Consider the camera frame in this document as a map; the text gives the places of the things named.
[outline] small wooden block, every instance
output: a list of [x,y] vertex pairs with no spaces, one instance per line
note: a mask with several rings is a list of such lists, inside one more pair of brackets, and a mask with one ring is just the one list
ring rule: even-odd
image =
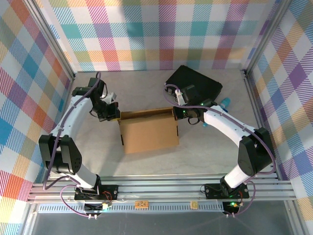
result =
[[149,201],[135,201],[135,209],[149,208]]
[[190,202],[190,208],[197,210],[197,209],[198,209],[198,202],[196,202],[196,201],[191,201],[191,202]]

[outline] aluminum rail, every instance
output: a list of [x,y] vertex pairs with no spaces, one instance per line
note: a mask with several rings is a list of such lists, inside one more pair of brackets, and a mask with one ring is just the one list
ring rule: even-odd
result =
[[[218,184],[224,174],[204,175],[165,175],[165,176],[115,176],[101,178],[102,184],[119,185],[118,197],[114,203],[131,203],[138,200],[148,200],[153,203],[162,202],[209,202],[200,192],[204,184]],[[290,181],[279,181],[276,173],[253,179],[256,186],[256,201],[295,200],[295,194]],[[28,203],[61,203],[60,190],[71,184],[69,181],[56,183],[47,191],[42,184],[34,184]],[[252,184],[248,184],[250,196],[253,194]],[[74,190],[67,188],[63,197],[68,202],[74,202]]]

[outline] gray floor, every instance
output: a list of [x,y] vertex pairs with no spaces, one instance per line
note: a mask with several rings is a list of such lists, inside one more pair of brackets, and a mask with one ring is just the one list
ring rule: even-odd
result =
[[39,213],[34,235],[291,235],[284,202],[253,202],[236,218],[221,212],[108,213],[88,220],[73,213]]
[[[174,71],[103,72],[109,92],[117,94],[120,111],[170,106],[162,96],[164,82]],[[222,92],[216,99],[231,98],[229,113],[242,122],[257,126],[239,70],[200,70],[219,81]],[[73,88],[86,86],[95,73],[78,73]],[[99,122],[88,115],[76,139],[83,163],[100,176],[227,173],[237,163],[238,148],[214,127],[191,126],[179,121],[177,147],[124,154],[117,121]]]

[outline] colorful plaid backdrop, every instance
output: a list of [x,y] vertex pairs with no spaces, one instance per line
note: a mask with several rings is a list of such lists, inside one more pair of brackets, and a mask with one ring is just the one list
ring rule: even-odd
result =
[[76,70],[120,71],[238,68],[275,0],[37,2]]
[[0,234],[16,234],[32,183],[38,138],[61,117],[70,79],[22,0],[0,4]]
[[255,92],[277,162],[313,234],[313,2],[293,0],[258,66]]

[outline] open cardboard box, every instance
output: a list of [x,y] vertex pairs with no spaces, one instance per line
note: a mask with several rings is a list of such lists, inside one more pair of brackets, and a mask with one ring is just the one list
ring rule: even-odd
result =
[[172,107],[121,112],[118,123],[125,153],[179,145],[178,122]]

